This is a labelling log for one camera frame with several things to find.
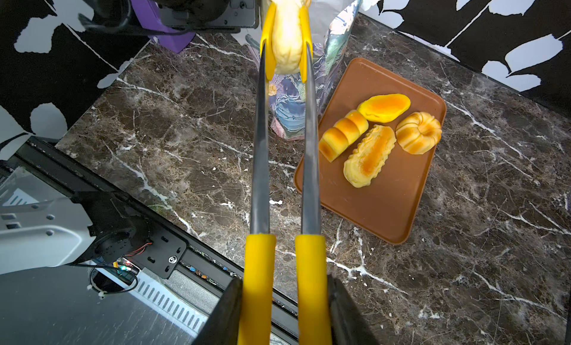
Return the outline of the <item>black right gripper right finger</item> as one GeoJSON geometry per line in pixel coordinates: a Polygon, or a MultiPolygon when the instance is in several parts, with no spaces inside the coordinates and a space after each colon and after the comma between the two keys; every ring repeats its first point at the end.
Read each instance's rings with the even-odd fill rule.
{"type": "Polygon", "coordinates": [[[379,344],[343,283],[327,275],[333,344],[379,344]]]}

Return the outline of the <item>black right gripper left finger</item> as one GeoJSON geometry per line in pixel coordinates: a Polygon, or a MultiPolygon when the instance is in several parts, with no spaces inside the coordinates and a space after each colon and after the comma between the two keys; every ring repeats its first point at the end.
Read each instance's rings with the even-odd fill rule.
{"type": "Polygon", "coordinates": [[[242,306],[243,282],[234,278],[223,292],[192,345],[236,345],[242,306]]]}

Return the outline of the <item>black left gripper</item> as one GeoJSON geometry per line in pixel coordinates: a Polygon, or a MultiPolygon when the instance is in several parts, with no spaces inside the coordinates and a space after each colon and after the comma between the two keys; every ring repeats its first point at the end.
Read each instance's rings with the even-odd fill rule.
{"type": "Polygon", "coordinates": [[[135,0],[82,0],[95,19],[78,19],[90,32],[129,36],[178,36],[196,32],[239,33],[260,22],[260,0],[150,0],[158,6],[164,29],[135,25],[135,0]]]}

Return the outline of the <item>yellow handled metal tongs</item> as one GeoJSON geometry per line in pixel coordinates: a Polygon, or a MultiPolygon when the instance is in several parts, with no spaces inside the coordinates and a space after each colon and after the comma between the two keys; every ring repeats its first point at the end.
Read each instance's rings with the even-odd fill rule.
{"type": "Polygon", "coordinates": [[[316,83],[271,74],[268,63],[262,65],[238,342],[270,343],[271,301],[281,294],[297,303],[299,344],[331,344],[316,83]]]}

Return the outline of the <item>pale glazed bread loaf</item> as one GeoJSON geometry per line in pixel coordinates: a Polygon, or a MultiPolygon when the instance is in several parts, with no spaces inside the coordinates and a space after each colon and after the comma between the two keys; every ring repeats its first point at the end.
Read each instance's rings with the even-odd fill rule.
{"type": "Polygon", "coordinates": [[[309,8],[312,0],[265,0],[268,9],[271,3],[277,6],[272,29],[272,51],[277,61],[275,72],[290,75],[300,71],[303,52],[302,31],[299,11],[302,6],[309,8]]]}

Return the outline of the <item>long ridged yellow bread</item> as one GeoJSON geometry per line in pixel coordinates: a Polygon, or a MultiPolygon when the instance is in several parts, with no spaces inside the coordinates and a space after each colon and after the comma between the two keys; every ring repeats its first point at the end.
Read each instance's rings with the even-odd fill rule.
{"type": "Polygon", "coordinates": [[[391,127],[375,125],[343,164],[343,175],[354,187],[369,186],[385,165],[396,143],[391,127]]]}

